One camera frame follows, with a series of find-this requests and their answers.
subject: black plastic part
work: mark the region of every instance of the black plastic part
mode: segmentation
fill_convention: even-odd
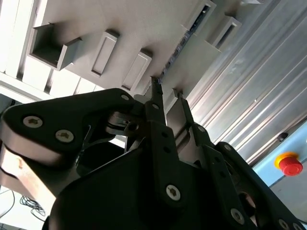
[[[110,142],[93,145],[79,157],[77,173],[80,176],[86,175],[123,154],[123,148]]]
[[[71,183],[57,198],[49,230],[67,229],[222,229],[227,223],[213,215],[210,184],[201,169],[180,162],[181,181],[191,188],[182,212],[160,209],[155,199],[151,156],[142,149]]]
[[[110,89],[13,106],[2,116],[7,134],[1,139],[17,154],[47,166],[69,168],[82,149],[88,127],[96,126],[99,120],[106,120],[114,111],[129,112],[134,103],[134,99],[125,91]],[[23,119],[30,115],[40,117],[43,125],[39,128],[25,126]],[[101,136],[103,133],[109,135],[105,126],[95,128],[100,130]],[[73,133],[71,143],[62,143],[55,138],[55,133],[62,129]]]
[[[224,160],[240,176],[239,182],[236,183],[237,193],[244,192],[248,194],[255,203],[255,217],[259,229],[282,229],[279,219],[284,220],[291,226],[290,229],[293,229],[293,223],[297,223],[304,229],[297,218],[229,144],[219,142],[215,149],[222,153]]]

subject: rectangular slot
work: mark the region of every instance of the rectangular slot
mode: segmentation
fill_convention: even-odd
[[[216,4],[210,0],[199,0],[183,26],[195,35],[198,35],[215,7]]]
[[[99,48],[94,55],[94,61],[91,72],[100,77],[106,67],[106,64],[111,56],[114,46],[117,42],[118,35],[104,32],[99,43]]]
[[[226,41],[227,37],[231,34],[231,32],[234,30],[235,26],[231,24],[231,26],[228,28],[228,30],[225,32],[221,40],[217,43],[216,48],[220,49],[222,44]]]
[[[151,61],[152,58],[149,55],[140,51],[126,76],[122,87],[126,90],[134,91]]]
[[[227,48],[240,27],[241,23],[235,18],[225,16],[219,27],[209,38],[208,42],[218,50],[223,51]]]

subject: red button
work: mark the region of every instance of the red button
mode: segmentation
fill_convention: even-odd
[[[279,162],[279,167],[286,176],[299,175],[303,170],[303,165],[295,157],[286,157]]]

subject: hole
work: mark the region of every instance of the hole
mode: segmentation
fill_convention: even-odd
[[[208,6],[208,5],[204,6],[201,13],[198,15],[197,19],[195,20],[193,26],[190,28],[190,31],[192,33],[194,33],[197,30],[197,28],[199,27],[199,25],[201,24],[203,19],[206,17],[206,14],[207,14],[209,9],[210,9],[210,6]]]
[[[165,68],[168,69],[170,66],[171,66],[171,63],[168,62],[168,63],[166,64]]]
[[[167,153],[170,153],[170,152],[171,152],[171,150],[170,150],[168,147],[164,147],[163,150],[164,150],[165,152],[167,152]]]
[[[162,132],[162,136],[165,138],[168,137],[168,135],[165,132]]]
[[[255,217],[256,214],[255,202],[250,197],[250,195],[245,192],[241,192],[238,196],[242,204],[242,207],[244,209],[244,212],[250,218],[250,220],[257,226],[256,217]]]
[[[201,168],[201,161],[200,160],[195,161],[194,164]]]
[[[236,212],[236,213],[235,213],[235,218],[236,218],[236,219],[241,219],[241,216]]]
[[[183,46],[186,43],[186,40],[183,38],[180,42],[180,45]]]
[[[129,126],[128,126],[128,130],[129,131],[135,131],[139,128],[138,124],[136,123],[131,123]]]
[[[223,177],[223,178],[226,177],[225,173],[223,173],[223,172],[220,172],[220,175],[221,175],[221,177]]]
[[[174,51],[174,56],[176,57],[176,56],[178,55],[178,53],[179,53],[179,50],[176,49],[176,50]]]

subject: aluminum profile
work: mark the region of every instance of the aluminum profile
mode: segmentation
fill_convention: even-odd
[[[134,91],[151,61],[152,58],[149,55],[140,51],[126,75],[122,87]]]
[[[51,67],[28,56],[25,58],[23,82],[44,91],[50,72]]]
[[[99,42],[97,51],[93,58],[91,73],[97,77],[103,74],[106,64],[112,54],[114,46],[117,42],[118,35],[105,31]]]
[[[307,2],[256,9],[187,95],[211,140],[230,143],[252,164],[307,116]]]
[[[96,92],[96,91],[101,91],[101,90],[104,90],[104,88],[102,88],[102,87],[99,86],[99,85],[96,85],[96,86],[95,86],[95,89],[94,89],[94,92]]]
[[[80,77],[66,69],[52,73],[50,95],[66,97],[75,93]]]
[[[87,92],[93,92],[95,89],[95,84],[90,82],[89,80],[80,78],[80,81],[78,83],[78,86],[75,90],[74,94],[81,94],[81,93],[87,93]]]

